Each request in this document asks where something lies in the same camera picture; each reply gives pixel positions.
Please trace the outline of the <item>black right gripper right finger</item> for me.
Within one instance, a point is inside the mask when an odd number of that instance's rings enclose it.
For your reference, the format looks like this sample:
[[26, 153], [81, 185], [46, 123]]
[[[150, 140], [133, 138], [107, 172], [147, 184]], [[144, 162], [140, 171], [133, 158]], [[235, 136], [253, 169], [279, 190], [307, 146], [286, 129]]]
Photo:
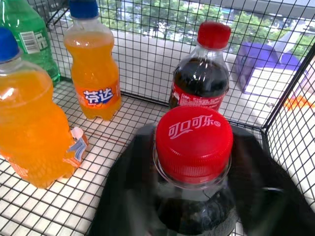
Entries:
[[246, 236], [315, 236], [315, 211], [250, 132], [233, 126], [230, 189]]

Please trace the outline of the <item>orange soda bottle torn label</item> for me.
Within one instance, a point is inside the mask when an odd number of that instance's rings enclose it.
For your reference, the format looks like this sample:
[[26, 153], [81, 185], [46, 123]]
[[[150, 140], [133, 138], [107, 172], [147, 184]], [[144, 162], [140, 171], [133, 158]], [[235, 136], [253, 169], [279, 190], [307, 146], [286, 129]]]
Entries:
[[53, 83], [22, 59], [12, 32], [0, 27], [0, 155], [24, 180], [45, 189], [80, 167], [88, 139], [70, 128], [53, 102]]

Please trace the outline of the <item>cola bottle with printed cap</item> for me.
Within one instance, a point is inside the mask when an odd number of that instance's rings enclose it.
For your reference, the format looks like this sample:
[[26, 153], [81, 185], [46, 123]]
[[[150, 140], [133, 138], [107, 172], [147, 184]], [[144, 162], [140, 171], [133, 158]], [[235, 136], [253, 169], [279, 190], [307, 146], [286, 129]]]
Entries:
[[179, 106], [155, 130], [151, 236], [230, 236], [238, 219], [228, 186], [233, 133], [219, 112]]

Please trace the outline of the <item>orange soda bottle intact label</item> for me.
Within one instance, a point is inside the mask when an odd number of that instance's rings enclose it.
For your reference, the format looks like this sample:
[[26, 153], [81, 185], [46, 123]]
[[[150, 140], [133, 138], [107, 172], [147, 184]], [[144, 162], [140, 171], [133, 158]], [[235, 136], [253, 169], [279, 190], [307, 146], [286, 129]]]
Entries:
[[112, 56], [114, 36], [99, 20], [96, 0], [69, 0], [73, 24], [63, 35], [72, 56], [71, 78], [88, 119], [110, 120], [121, 106], [119, 68]]

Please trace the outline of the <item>cola bottle with plain cap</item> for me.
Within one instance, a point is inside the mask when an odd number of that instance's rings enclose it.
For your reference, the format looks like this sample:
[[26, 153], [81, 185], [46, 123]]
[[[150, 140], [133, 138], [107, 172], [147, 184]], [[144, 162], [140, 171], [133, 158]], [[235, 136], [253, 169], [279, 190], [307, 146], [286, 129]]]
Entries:
[[203, 22], [196, 47], [173, 73], [169, 107], [202, 106], [218, 111], [229, 90], [229, 72], [223, 59], [231, 28], [218, 22]]

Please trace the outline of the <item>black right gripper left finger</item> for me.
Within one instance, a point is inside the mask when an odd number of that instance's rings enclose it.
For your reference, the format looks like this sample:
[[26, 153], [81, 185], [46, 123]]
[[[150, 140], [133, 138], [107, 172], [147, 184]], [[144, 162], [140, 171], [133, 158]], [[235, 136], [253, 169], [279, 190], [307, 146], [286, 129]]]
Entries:
[[111, 167], [89, 236], [151, 236], [155, 125], [139, 128]]

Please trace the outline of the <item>purple box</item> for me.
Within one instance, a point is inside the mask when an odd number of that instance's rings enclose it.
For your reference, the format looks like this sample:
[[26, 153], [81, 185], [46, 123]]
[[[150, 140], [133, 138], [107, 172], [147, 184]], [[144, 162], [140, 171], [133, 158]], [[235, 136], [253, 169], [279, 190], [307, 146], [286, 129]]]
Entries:
[[242, 93], [278, 99], [300, 65], [300, 60], [290, 52], [279, 59], [267, 44], [243, 42], [234, 69]]

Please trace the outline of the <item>green soda bottle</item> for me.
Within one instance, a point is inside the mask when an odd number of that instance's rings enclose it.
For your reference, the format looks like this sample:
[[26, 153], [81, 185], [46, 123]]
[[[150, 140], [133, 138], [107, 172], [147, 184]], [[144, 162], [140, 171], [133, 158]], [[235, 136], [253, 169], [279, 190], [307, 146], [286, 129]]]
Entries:
[[44, 69], [53, 84], [60, 81], [46, 24], [26, 0], [0, 0], [0, 26], [13, 33], [22, 50], [22, 59]]

